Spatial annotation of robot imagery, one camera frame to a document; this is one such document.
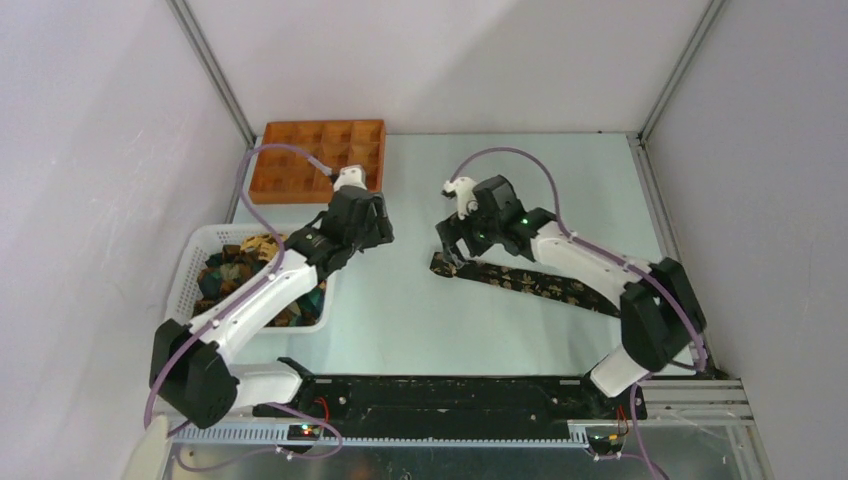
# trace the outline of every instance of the white plastic basket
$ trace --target white plastic basket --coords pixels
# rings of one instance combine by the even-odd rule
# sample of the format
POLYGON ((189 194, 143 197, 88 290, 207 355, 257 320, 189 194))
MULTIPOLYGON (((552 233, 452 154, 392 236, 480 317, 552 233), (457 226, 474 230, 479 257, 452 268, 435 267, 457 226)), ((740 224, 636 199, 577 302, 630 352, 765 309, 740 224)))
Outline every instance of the white plastic basket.
MULTIPOLYGON (((274 228, 283 234, 290 234, 300 227, 296 225, 274 225, 274 228)), ((200 293, 200 287, 197 286, 197 275, 206 268, 206 260, 209 259, 210 255, 219 253, 224 245, 238 245, 247 237, 263 233, 267 233, 267 230, 258 223, 207 225, 195 230, 188 239, 188 245, 183 250, 177 273, 174 275, 174 284, 171 286, 168 305, 165 309, 165 319, 173 318, 179 323, 186 323, 191 319, 194 312, 194 302, 203 297, 203 294, 200 293)), ((265 327, 259 333, 312 333, 323 328, 327 324, 330 308, 333 304, 335 280, 336 275, 331 275, 327 279, 324 307, 315 325, 308 327, 265 327)))

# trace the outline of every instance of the wooden tray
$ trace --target wooden tray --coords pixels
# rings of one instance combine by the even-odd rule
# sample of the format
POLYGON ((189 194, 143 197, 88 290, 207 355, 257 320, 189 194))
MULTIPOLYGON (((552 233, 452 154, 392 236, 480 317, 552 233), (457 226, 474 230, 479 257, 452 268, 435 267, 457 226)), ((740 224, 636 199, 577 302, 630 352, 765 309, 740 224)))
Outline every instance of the wooden tray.
MULTIPOLYGON (((265 127, 262 144, 287 143, 300 147, 338 172, 362 165, 365 186, 380 191, 386 127, 382 120, 273 122, 265 127)), ((303 156, 283 149, 259 154, 248 190, 257 204, 327 203, 333 196, 330 179, 303 156)))

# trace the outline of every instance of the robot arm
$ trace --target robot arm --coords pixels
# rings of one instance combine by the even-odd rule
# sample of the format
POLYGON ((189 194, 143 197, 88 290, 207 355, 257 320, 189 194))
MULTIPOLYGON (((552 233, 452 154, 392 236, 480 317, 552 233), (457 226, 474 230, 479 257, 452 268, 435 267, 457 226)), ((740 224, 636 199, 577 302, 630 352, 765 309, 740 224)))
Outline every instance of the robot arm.
MULTIPOLYGON (((567 238, 551 212, 524 210, 512 185, 502 176, 476 183, 467 177, 446 182, 443 194, 456 198, 457 213, 436 225, 445 258, 461 266, 462 241, 471 256, 500 244, 515 256, 550 265, 577 278, 621 311, 622 344, 589 373, 607 397, 618 396, 649 372, 658 372, 689 343, 681 321, 642 277, 614 265, 599 253, 567 238)), ((706 325, 683 267, 671 259, 651 264, 619 255, 627 266, 649 272, 675 296, 700 332, 706 325)))
POLYGON ((274 315, 344 267, 356 251, 394 240, 382 194, 368 192, 364 183, 361 167, 342 169, 327 211, 289 236, 279 266, 270 262, 186 325, 167 320, 157 329, 151 385, 174 352, 206 328, 177 360, 159 391, 197 427, 214 425, 233 408, 288 403, 297 392, 301 377, 289 365, 235 365, 233 361, 274 315), (320 227, 314 227, 319 218, 320 227))

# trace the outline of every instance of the light blue table surface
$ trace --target light blue table surface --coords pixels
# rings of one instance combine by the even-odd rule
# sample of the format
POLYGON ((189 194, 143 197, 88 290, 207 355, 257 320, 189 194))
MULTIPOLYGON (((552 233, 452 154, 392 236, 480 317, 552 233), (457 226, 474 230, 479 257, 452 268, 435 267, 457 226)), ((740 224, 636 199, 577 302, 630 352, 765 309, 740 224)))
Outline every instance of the light blue table surface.
MULTIPOLYGON (((569 228, 649 260, 660 249, 624 134, 389 135, 383 193, 395 241, 357 254, 339 275, 326 326, 302 335, 258 335, 239 363, 295 358, 315 373, 410 375, 582 375, 620 343, 617 319, 532 295, 429 270, 435 225, 455 211, 442 184, 472 153, 518 147, 540 158, 560 189, 569 228)), ((253 163, 246 183, 252 178, 253 163)), ((526 209, 553 211, 544 175, 530 161, 492 154, 463 172, 497 174, 526 209)), ((272 223, 303 224, 326 205, 265 205, 272 223)), ((234 223, 254 223, 239 204, 234 223)), ((556 273, 495 247, 490 263, 556 273)), ((688 351, 678 360, 691 362, 688 351)), ((687 375, 669 367, 665 374, 687 375)))

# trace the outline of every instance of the patterned fabric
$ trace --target patterned fabric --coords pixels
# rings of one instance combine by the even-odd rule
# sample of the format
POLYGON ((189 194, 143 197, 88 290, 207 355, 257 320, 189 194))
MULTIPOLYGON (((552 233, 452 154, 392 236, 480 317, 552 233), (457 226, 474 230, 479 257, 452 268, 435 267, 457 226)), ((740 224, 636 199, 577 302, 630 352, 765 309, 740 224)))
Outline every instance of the patterned fabric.
POLYGON ((488 283, 516 292, 550 298, 611 317, 620 315, 612 302, 584 285, 583 282, 572 278, 558 277, 520 268, 502 267, 477 260, 469 261, 462 268, 457 268, 456 265, 445 261, 441 252, 433 254, 430 270, 436 275, 446 278, 455 277, 488 283))
MULTIPOLYGON (((206 260, 197 276, 203 298, 194 303, 194 315, 211 309, 262 270, 277 254, 269 234, 246 239, 241 245, 224 245, 220 253, 206 260)), ((306 327, 318 323, 324 308, 327 284, 322 282, 278 313, 266 327, 306 327)))

